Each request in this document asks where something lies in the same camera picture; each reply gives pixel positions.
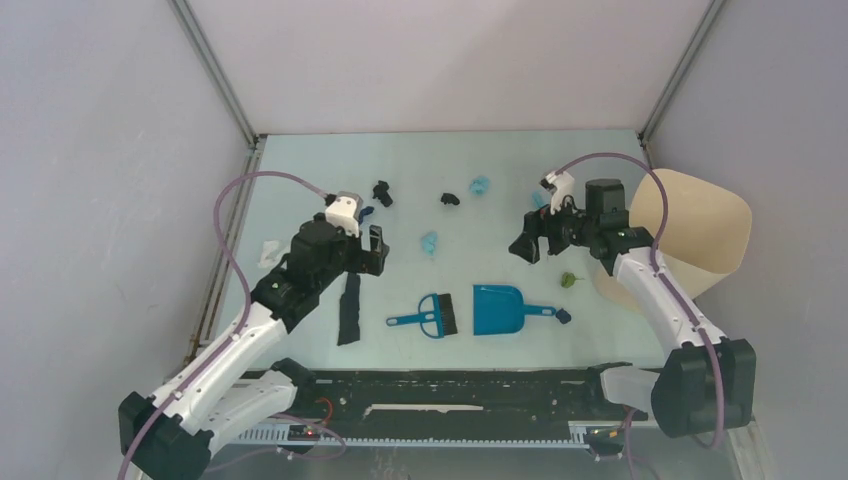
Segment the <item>green paper scrap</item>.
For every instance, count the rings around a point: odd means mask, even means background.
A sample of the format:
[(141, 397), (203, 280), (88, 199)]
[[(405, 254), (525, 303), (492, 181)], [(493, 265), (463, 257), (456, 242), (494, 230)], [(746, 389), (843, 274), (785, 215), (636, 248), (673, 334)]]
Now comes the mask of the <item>green paper scrap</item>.
[(578, 281), (581, 280), (581, 277), (577, 276), (573, 272), (564, 272), (560, 278), (560, 286), (563, 289), (572, 288)]

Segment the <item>dark blue scrap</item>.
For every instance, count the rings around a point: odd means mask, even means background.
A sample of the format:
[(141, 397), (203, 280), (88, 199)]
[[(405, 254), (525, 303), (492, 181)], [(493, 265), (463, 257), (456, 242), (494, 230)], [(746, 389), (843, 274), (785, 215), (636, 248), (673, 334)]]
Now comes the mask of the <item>dark blue scrap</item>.
[(366, 219), (369, 215), (371, 215), (373, 212), (374, 212), (374, 207), (373, 207), (373, 206), (366, 206), (366, 207), (362, 208), (362, 209), (361, 209), (361, 211), (359, 212), (359, 215), (358, 215), (358, 222), (359, 222), (360, 224), (362, 224), (362, 223), (364, 222), (364, 220), (365, 220), (365, 219)]
[(572, 321), (572, 316), (564, 309), (558, 309), (555, 312), (555, 318), (562, 324), (566, 325)]

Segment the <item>blue dustpan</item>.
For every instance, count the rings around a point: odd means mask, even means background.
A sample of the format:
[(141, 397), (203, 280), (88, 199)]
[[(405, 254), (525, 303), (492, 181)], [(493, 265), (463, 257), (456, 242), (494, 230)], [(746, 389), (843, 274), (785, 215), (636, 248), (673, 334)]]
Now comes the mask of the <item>blue dustpan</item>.
[(556, 312), (553, 306), (527, 304), (514, 286), (473, 286), (475, 336), (514, 334), (524, 327), (527, 316), (554, 317)]

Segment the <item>blue hand brush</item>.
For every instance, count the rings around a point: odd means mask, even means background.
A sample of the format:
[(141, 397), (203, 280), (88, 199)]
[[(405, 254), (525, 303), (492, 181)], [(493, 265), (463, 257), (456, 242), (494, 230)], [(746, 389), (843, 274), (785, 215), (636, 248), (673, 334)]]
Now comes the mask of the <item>blue hand brush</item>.
[(389, 327), (417, 324), (430, 339), (442, 339), (458, 333), (453, 299), (449, 293), (426, 295), (419, 301), (416, 313), (390, 317), (385, 323)]

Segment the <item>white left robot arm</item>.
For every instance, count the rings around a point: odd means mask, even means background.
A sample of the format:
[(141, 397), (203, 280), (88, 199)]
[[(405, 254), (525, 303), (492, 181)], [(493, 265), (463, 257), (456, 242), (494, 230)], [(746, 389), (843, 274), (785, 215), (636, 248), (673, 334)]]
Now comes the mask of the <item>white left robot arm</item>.
[(306, 382), (308, 370), (293, 360), (254, 387), (234, 385), (317, 308), (337, 277), (382, 274), (389, 247), (380, 227), (370, 226), (369, 241), (363, 249), (360, 237), (322, 214), (304, 223), (289, 253), (249, 291), (240, 317), (168, 383), (122, 401), (118, 476), (135, 465), (152, 479), (198, 479), (223, 446), (264, 418), (311, 412), (316, 390)]

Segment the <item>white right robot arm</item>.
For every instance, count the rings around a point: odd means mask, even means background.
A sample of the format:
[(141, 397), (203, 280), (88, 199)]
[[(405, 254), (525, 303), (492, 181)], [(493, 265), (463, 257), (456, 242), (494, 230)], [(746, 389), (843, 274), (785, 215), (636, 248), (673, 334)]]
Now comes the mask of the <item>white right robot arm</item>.
[(684, 294), (654, 236), (630, 223), (624, 187), (616, 179), (585, 185), (585, 205), (575, 205), (567, 174), (540, 182), (551, 195), (525, 214), (510, 253), (535, 264), (539, 241), (548, 252), (585, 247), (605, 272), (635, 298), (664, 353), (658, 371), (608, 364), (581, 392), (585, 411), (606, 418), (620, 405), (653, 417), (670, 438), (747, 426), (753, 418), (756, 354), (744, 340), (730, 339)]

